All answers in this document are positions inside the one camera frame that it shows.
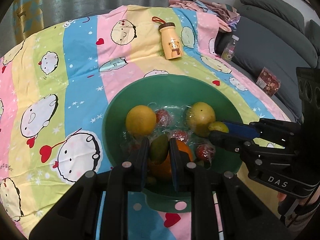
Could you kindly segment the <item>person's right hand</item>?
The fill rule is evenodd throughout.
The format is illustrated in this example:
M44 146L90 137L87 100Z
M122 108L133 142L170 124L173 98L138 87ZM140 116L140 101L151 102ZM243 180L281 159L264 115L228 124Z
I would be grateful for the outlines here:
M312 198L309 200L308 203L307 203L307 201L308 201L308 197L307 197L304 199L300 199L299 204L300 205L311 205L317 201L317 199L319 198L319 195L320 195L320 188L317 189L317 191L314 193L314 195L312 196ZM287 195L284 193L278 192L278 194L277 194L277 198L278 198L279 202L284 201L286 197L287 197Z

